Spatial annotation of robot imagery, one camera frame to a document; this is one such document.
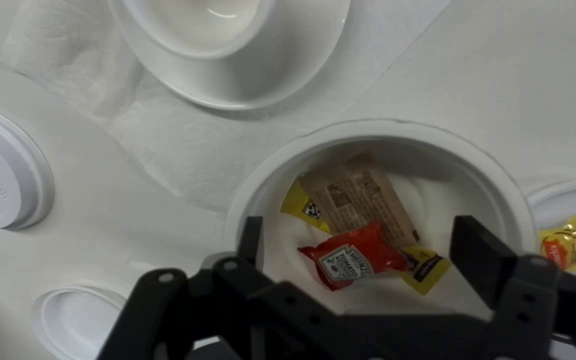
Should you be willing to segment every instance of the white bowl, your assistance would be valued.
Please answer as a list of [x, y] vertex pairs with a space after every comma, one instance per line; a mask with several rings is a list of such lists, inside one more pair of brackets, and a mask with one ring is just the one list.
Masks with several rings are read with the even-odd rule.
[[319, 130], [271, 157], [240, 189], [228, 212], [224, 247], [237, 248], [246, 217], [264, 217], [263, 270], [291, 281], [337, 313], [468, 313], [488, 309], [452, 268], [425, 298], [398, 279], [373, 279], [329, 293], [297, 253], [325, 236], [281, 212], [292, 181], [327, 159], [373, 152], [394, 183], [425, 245], [449, 256], [452, 220], [477, 217], [516, 253], [537, 253], [527, 199], [498, 162], [446, 130], [396, 120], [356, 120]]
[[226, 59], [266, 27], [277, 0], [123, 0], [163, 49], [187, 59]]
[[92, 286], [53, 291], [33, 309], [35, 334], [60, 360], [94, 360], [125, 304], [120, 294]]

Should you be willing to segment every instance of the white cup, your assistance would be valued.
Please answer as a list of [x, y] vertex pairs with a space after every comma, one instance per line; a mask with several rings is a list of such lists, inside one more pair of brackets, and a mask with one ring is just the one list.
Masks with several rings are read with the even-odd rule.
[[199, 60], [226, 59], [266, 27], [277, 0], [123, 0], [163, 49]]

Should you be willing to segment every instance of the red ketchup packet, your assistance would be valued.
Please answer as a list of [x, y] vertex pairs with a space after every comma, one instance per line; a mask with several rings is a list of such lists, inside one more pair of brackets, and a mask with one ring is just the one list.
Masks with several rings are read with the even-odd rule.
[[329, 239], [319, 247], [299, 250], [315, 263], [320, 281], [330, 291], [347, 288], [359, 279], [371, 279], [388, 270], [407, 270], [409, 266], [407, 256], [387, 245], [382, 225], [369, 225], [360, 230]]

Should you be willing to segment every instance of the white table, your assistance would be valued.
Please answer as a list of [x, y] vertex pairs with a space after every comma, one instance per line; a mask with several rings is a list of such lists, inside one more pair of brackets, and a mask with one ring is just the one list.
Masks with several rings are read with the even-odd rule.
[[[0, 45], [19, 0], [0, 0]], [[0, 67], [0, 113], [46, 152], [59, 199], [26, 232], [0, 232], [0, 360], [50, 358], [31, 330], [35, 298], [70, 279], [129, 294], [135, 259], [196, 266], [224, 215], [160, 190], [94, 125]], [[388, 116], [459, 133], [497, 157], [525, 190], [576, 177], [576, 3], [456, 0], [349, 118]]]

